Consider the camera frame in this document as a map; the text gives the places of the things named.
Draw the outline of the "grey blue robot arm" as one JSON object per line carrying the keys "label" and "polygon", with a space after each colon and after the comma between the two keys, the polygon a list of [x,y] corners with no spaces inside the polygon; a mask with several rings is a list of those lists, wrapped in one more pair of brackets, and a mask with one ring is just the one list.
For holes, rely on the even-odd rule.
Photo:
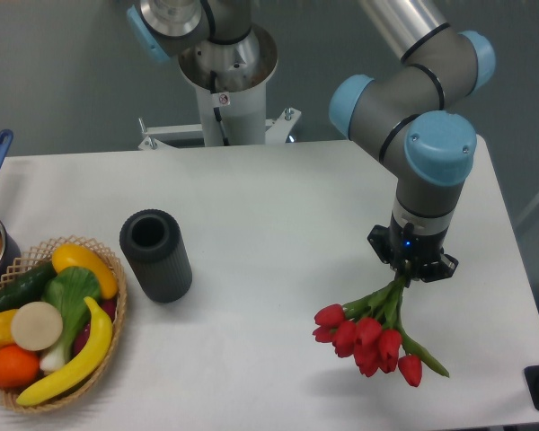
{"label": "grey blue robot arm", "polygon": [[[345,80],[329,118],[397,179],[391,222],[368,235],[378,258],[398,276],[433,282],[454,275],[443,249],[477,135],[448,112],[492,77],[492,45],[456,32],[430,1],[365,1],[362,9],[402,63],[394,76]],[[176,57],[194,87],[208,146],[258,145],[266,127],[267,81],[276,44],[252,21],[247,1],[136,1],[128,24],[157,62]]]}

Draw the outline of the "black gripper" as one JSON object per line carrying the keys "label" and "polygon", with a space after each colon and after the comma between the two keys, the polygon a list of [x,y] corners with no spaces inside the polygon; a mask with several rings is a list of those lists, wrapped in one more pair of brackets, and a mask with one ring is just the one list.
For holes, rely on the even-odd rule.
{"label": "black gripper", "polygon": [[420,224],[401,224],[392,216],[388,227],[375,225],[367,240],[377,257],[395,272],[395,278],[430,283],[452,277],[458,266],[458,260],[444,252],[447,230],[424,233]]}

